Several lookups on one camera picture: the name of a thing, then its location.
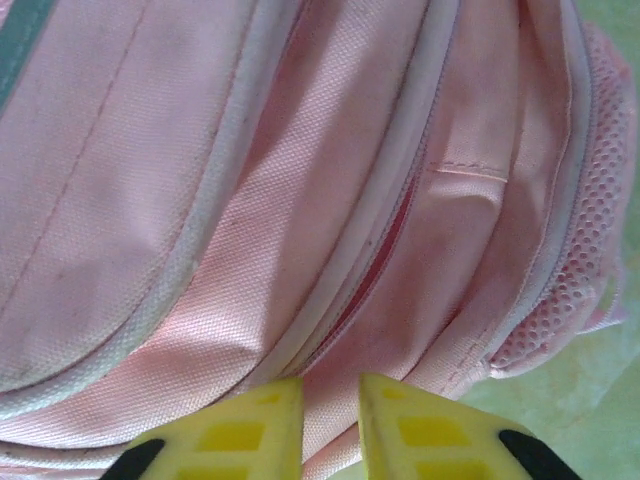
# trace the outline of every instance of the yellow plastic object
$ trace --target yellow plastic object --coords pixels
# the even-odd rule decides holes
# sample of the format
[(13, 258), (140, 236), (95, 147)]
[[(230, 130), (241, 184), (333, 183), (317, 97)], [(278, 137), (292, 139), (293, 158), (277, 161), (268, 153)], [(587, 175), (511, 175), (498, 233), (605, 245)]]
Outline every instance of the yellow plastic object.
[(302, 382), (258, 387), (136, 438), (103, 480), (299, 480)]
[(388, 377), (361, 377), (369, 480), (531, 480), (500, 441), (505, 430), (532, 436), (519, 424)]

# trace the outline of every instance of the zipper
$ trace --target zipper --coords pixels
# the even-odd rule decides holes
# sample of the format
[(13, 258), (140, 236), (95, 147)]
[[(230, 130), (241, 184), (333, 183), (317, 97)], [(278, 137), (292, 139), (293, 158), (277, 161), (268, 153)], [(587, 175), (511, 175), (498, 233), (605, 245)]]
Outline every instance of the zipper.
[[(569, 4), (569, 7), (572, 9), (572, 12), (573, 12), (572, 21), (576, 23), (576, 29), (577, 29), (576, 34), (579, 35), (579, 39), (582, 43), (583, 51), (585, 54), (586, 68), (587, 68), (587, 72), (590, 80), (590, 84), (588, 87), (588, 92), (589, 92), (588, 94), (590, 96), (590, 100), (589, 100), (590, 105), (588, 109), (589, 122), (588, 122), (588, 125), (586, 126), (586, 133), (585, 133), (585, 139), (584, 139), (584, 142), (585, 142), (584, 144), (586, 147), (580, 161), (579, 171), (577, 174), (577, 181), (575, 182), (575, 186), (571, 187), (571, 188), (574, 188), (574, 192), (573, 192), (573, 197), (571, 199), (571, 207), (568, 213), (566, 214), (568, 216), (568, 220), (564, 228), (564, 233), (562, 234), (562, 237), (561, 239), (559, 239), (559, 241), (555, 240), (555, 242), (557, 242), (555, 243), (555, 246), (556, 246), (555, 248), (554, 248), (554, 245), (551, 245), (551, 248), (549, 248), (549, 242), (553, 242), (554, 241), (553, 239), (549, 239), (549, 238), (543, 239), (541, 248), (536, 254), (536, 257), (534, 258), (534, 260), (531, 262), (532, 267), (530, 268), (528, 273), (529, 275), (528, 280), (524, 284), (520, 292), (520, 296), (518, 297), (514, 306), (512, 307), (511, 312), (505, 317), (507, 320), (503, 322), (502, 325), (500, 325), (497, 329), (495, 329), (491, 333), (490, 338), (492, 338), (493, 340), (488, 340), (487, 349), (486, 349), (486, 354), (488, 355), (488, 358), (491, 358), (496, 352), (500, 350), (504, 341), (509, 337), (511, 332), (518, 325), (520, 325), (525, 319), (527, 319), (529, 315), (531, 315), (536, 310), (536, 308), (540, 305), (540, 303), (544, 299), (546, 299), (549, 296), (549, 294), (552, 292), (552, 290), (555, 288), (556, 279), (558, 278), (558, 275), (562, 272), (562, 268), (565, 265), (565, 259), (567, 258), (569, 250), (571, 249), (571, 241), (574, 236), (574, 231), (578, 223), (578, 216), (580, 215), (580, 205), (578, 200), (580, 197), (580, 191), (583, 188), (583, 184), (584, 184), (586, 158), (587, 158), (586, 156), (588, 155), (589, 146), (593, 144), (594, 131), (596, 129), (596, 122), (597, 122), (597, 118), (596, 118), (597, 106), (595, 104), (596, 92), (595, 92), (595, 87), (593, 83), (593, 65), (592, 65), (592, 60), (588, 50), (588, 43), (587, 43), (587, 37), (586, 37), (585, 31), (584, 31), (584, 26), (580, 22), (580, 19), (578, 18), (578, 13), (577, 13), (578, 9), (575, 5), (575, 1), (566, 0), (566, 3)], [(577, 166), (569, 166), (567, 168), (577, 168)], [(557, 191), (557, 189), (558, 189), (558, 186), (556, 185), (554, 187), (554, 190)], [(526, 294), (524, 292), (526, 292), (527, 289), (533, 288), (531, 286), (532, 283), (534, 283), (535, 285), (535, 280), (532, 281), (531, 277), (535, 276), (536, 269), (539, 270), (540, 268), (542, 268), (539, 265), (536, 266), (536, 263), (543, 261), (543, 260), (540, 260), (540, 257), (542, 256), (541, 252), (543, 252), (545, 249), (547, 251), (555, 250), (557, 251), (557, 254), (555, 254), (553, 258), (546, 260), (547, 262), (546, 265), (549, 265), (551, 262), (553, 262), (553, 265), (551, 267), (551, 270), (545, 274), (546, 279), (544, 280), (542, 288), (540, 289), (538, 294), (535, 295), (533, 299), (527, 300)], [(529, 305), (527, 307), (521, 307), (522, 311), (520, 312), (514, 312), (514, 310), (517, 310), (518, 306), (522, 305), (523, 303), (528, 303)]]
[[(577, 7), (575, 5), (575, 2), (573, 0), (571, 0), (570, 2), (574, 8), (574, 11), (577, 11)], [(591, 105), (589, 108), (589, 126), (587, 127), (587, 135), (585, 138), (585, 144), (591, 145), (593, 143), (593, 132), (596, 129), (596, 120), (597, 120), (597, 106), (595, 104), (595, 98), (596, 98), (596, 92), (595, 92), (595, 88), (593, 85), (593, 64), (592, 64), (592, 59), (591, 56), (589, 55), (589, 51), (588, 51), (588, 44), (587, 44), (587, 37), (585, 35), (584, 32), (584, 27), (583, 25), (580, 23), (579, 25), (579, 31), (580, 31), (580, 39), (582, 40), (582, 43), (585, 47), (585, 57), (586, 57), (586, 61), (587, 61), (587, 66), (589, 69), (589, 74), (590, 74), (590, 85), (589, 85), (589, 91), (590, 91), (590, 95), (591, 95)], [(566, 230), (566, 234), (564, 236), (564, 238), (562, 239), (562, 246), (560, 248), (559, 254), (555, 259), (555, 263), (554, 266), (551, 270), (551, 273), (549, 274), (549, 277), (547, 278), (542, 291), (540, 292), (540, 294), (536, 297), (535, 301), (533, 302), (532, 307), (529, 309), (529, 311), (526, 313), (526, 315), (524, 317), (522, 317), (522, 319), (520, 320), (520, 322), (522, 322), (524, 319), (526, 319), (529, 315), (531, 315), (531, 313), (533, 313), (535, 311), (535, 309), (538, 307), (538, 305), (549, 296), (549, 294), (551, 293), (551, 291), (555, 288), (555, 280), (558, 278), (558, 275), (560, 275), (560, 273), (562, 273), (562, 268), (565, 265), (565, 260), (567, 258), (567, 255), (569, 253), (569, 250), (571, 249), (571, 241), (573, 239), (574, 236), (574, 230), (576, 229), (577, 223), (578, 223), (578, 216), (581, 213), (581, 207), (578, 204), (578, 199), (580, 198), (580, 191), (583, 188), (583, 184), (584, 184), (584, 175), (585, 175), (585, 169), (586, 169), (586, 155), (588, 154), (588, 149), (585, 149), (585, 154), (583, 156), (582, 162), (580, 164), (580, 173), (579, 173), (579, 179), (578, 179), (578, 184), (577, 184), (577, 188), (573, 197), (573, 203), (571, 206), (571, 210), (569, 213), (569, 223), (567, 225), (567, 230)]]
[(402, 234), (406, 221), (411, 213), (414, 195), (426, 167), (425, 157), (430, 130), (429, 127), (431, 126), (434, 111), (439, 104), (442, 80), (446, 72), (451, 52), (451, 45), (453, 43), (453, 32), (455, 31), (456, 25), (457, 13), (452, 27), (452, 34), (449, 37), (449, 43), (444, 55), (440, 76), (434, 92), (433, 102), (430, 107), (425, 127), (422, 131), (418, 149), (414, 154), (412, 165), (396, 201), (393, 214), (387, 222), (383, 235), (380, 237), (378, 248), (370, 258), (364, 274), (361, 275), (359, 281), (356, 283), (356, 287), (353, 288), (351, 295), (343, 302), (343, 307), (340, 309), (340, 313), (337, 315), (335, 320), (331, 322), (330, 328), (326, 334), (318, 336), (319, 338), (315, 341), (315, 346), (311, 353), (302, 359), (294, 359), (294, 361), (281, 372), (280, 377), (302, 376), (306, 374), (335, 345), (342, 334), (356, 320), (358, 312), (371, 295), (373, 289), (378, 283), (378, 280), (384, 274), (389, 260), (393, 257), (400, 235)]
[[(363, 217), (362, 212), (371, 206), (359, 204), (356, 209), (360, 209), (361, 216), (352, 218), (349, 234), (342, 233), (343, 243), (348, 238), (345, 235), (363, 242), (358, 247), (359, 253), (354, 257), (353, 250), (349, 250), (352, 247), (347, 243), (336, 245), (330, 260), (332, 270), (327, 271), (329, 267), (325, 266), (294, 323), (267, 357), (216, 401), (267, 379), (307, 371), (352, 325), (360, 307), (377, 285), (411, 211), (413, 194), (424, 170), (427, 132), (438, 104), (459, 9), (457, 0), (431, 0), (424, 11), (419, 38), (405, 73), (404, 88), (397, 98), (397, 114), (389, 124), (378, 153), (386, 159), (375, 164), (375, 179), (370, 179), (369, 191), (363, 191), (367, 200), (360, 199), (360, 202), (372, 202), (379, 212), (378, 218), (369, 225), (371, 219)], [(434, 69), (437, 69), (437, 77), (429, 75)], [(358, 231), (362, 231), (364, 225), (368, 225), (368, 238), (359, 237)], [(343, 255), (348, 265), (339, 260)], [(316, 318), (319, 309), (324, 313)]]

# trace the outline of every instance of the backpack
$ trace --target backpack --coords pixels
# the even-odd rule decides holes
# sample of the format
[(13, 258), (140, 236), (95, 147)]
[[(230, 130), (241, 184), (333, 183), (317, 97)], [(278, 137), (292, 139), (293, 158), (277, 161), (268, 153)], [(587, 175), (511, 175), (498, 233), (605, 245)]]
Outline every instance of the backpack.
[(290, 376), (324, 479), (360, 373), (455, 399), (624, 318), (635, 91), (571, 0), (0, 12), (2, 480)]

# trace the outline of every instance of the green floor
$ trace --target green floor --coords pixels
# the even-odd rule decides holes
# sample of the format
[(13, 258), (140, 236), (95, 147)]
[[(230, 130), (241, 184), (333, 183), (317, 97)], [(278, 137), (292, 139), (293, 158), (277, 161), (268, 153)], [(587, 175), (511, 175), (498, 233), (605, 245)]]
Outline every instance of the green floor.
[[(640, 1), (577, 0), (584, 16), (611, 35), (640, 79)], [(467, 404), (519, 421), (560, 454), (584, 480), (640, 478), (640, 185), (625, 231), (630, 269), (625, 305), (632, 319), (577, 338), (560, 355), (522, 377), (487, 381)], [(362, 480), (355, 465), (334, 480)]]

